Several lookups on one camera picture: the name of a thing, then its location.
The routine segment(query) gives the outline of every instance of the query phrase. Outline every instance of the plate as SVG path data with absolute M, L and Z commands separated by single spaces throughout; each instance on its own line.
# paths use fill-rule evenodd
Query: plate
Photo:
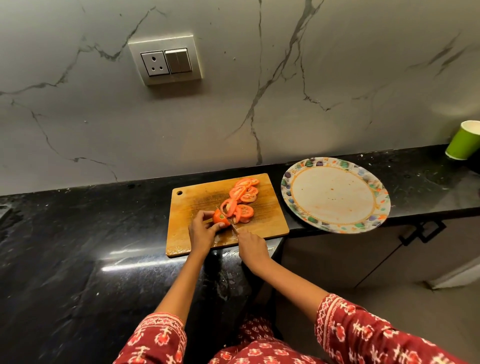
M 380 180 L 342 159 L 315 157 L 294 164 L 285 172 L 281 190 L 295 215 L 330 232 L 369 231 L 390 213 L 390 197 Z

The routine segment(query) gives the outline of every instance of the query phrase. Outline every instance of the black cabinet handle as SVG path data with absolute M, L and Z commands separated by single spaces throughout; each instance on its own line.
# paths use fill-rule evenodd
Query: black cabinet handle
M 430 240 L 432 240 L 435 236 L 437 236 L 440 232 L 442 232 L 446 228 L 446 225 L 440 220 L 434 220 L 433 222 L 437 225 L 437 228 L 427 236 L 423 235 L 423 232 L 425 231 L 423 226 L 427 222 L 421 222 L 418 224 L 414 224 L 416 229 L 408 237 L 404 238 L 403 236 L 399 236 L 398 238 L 404 246 L 410 245 L 410 243 L 414 241 L 416 238 L 419 238 L 422 243 L 428 243 Z

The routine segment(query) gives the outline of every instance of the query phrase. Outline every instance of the sleeve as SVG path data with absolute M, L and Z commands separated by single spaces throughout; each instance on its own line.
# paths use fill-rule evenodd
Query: sleeve
M 138 325 L 113 364 L 182 363 L 186 345 L 181 320 L 168 313 L 154 313 Z
M 425 339 L 396 330 L 388 321 L 335 294 L 320 303 L 315 335 L 339 364 L 465 363 Z

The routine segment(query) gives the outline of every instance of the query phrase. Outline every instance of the wooden cutting board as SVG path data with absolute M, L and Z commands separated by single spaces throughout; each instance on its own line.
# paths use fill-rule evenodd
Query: wooden cutting board
M 250 206 L 254 209 L 253 219 L 248 224 L 237 224 L 239 231 L 246 229 L 262 238 L 274 238 L 289 233 L 287 222 L 273 190 L 268 174 L 255 174 L 260 180 L 258 198 Z M 170 217 L 168 219 L 167 256 L 174 257 L 190 252 L 188 225 L 199 210 L 215 210 L 215 206 L 228 197 L 228 192 L 241 178 L 196 184 L 175 188 L 172 191 Z M 231 227 L 221 230 L 216 236 L 212 247 L 231 246 L 238 244 L 236 234 Z

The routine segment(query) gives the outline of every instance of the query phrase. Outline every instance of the knife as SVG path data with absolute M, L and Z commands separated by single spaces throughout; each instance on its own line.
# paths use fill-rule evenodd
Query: knife
M 235 224 L 233 223 L 233 220 L 228 218 L 223 212 L 222 210 L 220 210 L 220 212 L 222 213 L 222 215 L 225 216 L 225 218 L 227 219 L 227 221 L 230 223 L 230 225 L 232 226 L 232 229 L 233 231 L 235 231 L 237 233 L 237 235 L 239 234 L 239 230 L 237 229 L 237 227 L 235 226 Z

